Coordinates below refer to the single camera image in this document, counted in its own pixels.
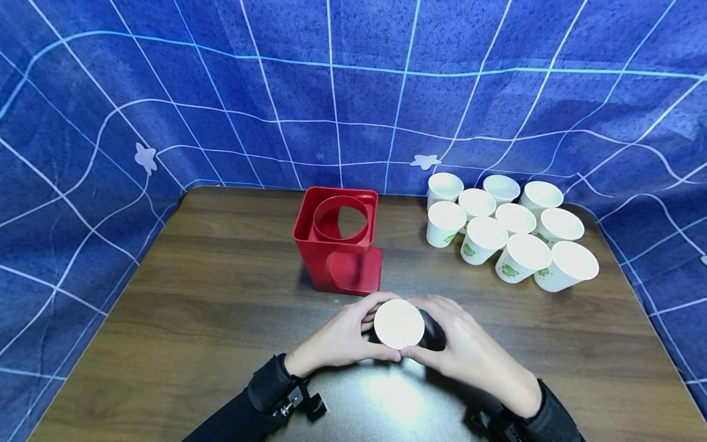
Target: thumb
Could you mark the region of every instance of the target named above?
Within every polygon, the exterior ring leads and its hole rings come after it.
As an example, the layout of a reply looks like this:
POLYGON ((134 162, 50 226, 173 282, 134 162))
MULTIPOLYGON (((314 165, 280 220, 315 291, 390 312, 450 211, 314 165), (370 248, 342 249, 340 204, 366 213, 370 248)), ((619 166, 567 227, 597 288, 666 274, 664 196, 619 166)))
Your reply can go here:
POLYGON ((366 345, 364 345, 363 348, 366 353, 366 358, 377 359, 378 361, 393 362, 400 362, 402 359, 399 351, 391 349, 383 344, 366 342, 366 345))
POLYGON ((431 351, 415 345, 400 350, 400 355, 404 358, 410 358, 425 367, 434 368, 435 370, 440 365, 440 351, 431 351))

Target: blue backdrop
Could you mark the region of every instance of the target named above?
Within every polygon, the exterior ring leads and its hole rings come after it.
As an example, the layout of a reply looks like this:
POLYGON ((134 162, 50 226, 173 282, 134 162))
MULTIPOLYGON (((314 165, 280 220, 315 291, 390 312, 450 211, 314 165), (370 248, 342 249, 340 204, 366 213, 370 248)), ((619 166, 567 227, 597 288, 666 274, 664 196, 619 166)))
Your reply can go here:
POLYGON ((200 185, 547 180, 707 412, 703 0, 0 0, 0 441, 200 185))

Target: white star shape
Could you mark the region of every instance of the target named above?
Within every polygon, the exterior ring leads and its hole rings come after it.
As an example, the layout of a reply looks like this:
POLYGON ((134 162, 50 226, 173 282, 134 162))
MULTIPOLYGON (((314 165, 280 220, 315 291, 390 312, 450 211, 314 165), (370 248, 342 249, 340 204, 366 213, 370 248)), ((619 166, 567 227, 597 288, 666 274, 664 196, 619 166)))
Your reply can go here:
POLYGON ((410 165, 418 165, 422 170, 428 170, 435 164, 442 164, 442 161, 437 159, 437 155, 415 155, 415 161, 410 165))
POLYGON ((135 143, 135 162, 145 168, 148 176, 152 176, 152 171, 157 170, 157 164, 155 164, 155 154, 157 151, 155 149, 145 147, 140 143, 135 143))

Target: brown tabletop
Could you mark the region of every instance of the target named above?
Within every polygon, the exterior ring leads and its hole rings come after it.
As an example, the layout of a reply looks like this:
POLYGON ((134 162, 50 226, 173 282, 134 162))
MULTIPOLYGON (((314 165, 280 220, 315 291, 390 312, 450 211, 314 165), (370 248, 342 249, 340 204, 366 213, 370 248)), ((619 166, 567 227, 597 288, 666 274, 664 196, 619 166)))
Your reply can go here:
MULTIPOLYGON (((167 222, 31 440, 180 441, 353 296, 313 291, 291 231, 303 194, 202 187, 167 222)), ((587 216, 598 278, 562 293, 424 239, 421 199, 381 197, 382 289, 454 298, 545 379, 588 441, 705 440, 705 424, 587 216)), ((328 413, 282 441, 469 441, 467 404, 412 361, 318 373, 328 413)))

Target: hand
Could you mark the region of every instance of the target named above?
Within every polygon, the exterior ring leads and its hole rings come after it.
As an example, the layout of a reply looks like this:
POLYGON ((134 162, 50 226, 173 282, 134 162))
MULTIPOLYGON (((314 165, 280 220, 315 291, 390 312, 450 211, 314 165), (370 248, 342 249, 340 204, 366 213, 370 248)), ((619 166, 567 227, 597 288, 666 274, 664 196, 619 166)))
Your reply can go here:
POLYGON ((442 296, 408 299, 436 320, 447 336, 443 351, 406 347, 400 351, 444 376, 496 396, 514 414, 537 414, 542 392, 535 376, 494 341, 459 304, 442 296))
POLYGON ((326 366, 347 366, 364 359, 400 362, 400 352, 366 341, 361 334, 373 328, 380 304, 400 296, 389 291, 371 293, 357 303, 344 306, 324 327, 285 356, 287 371, 306 378, 326 366))

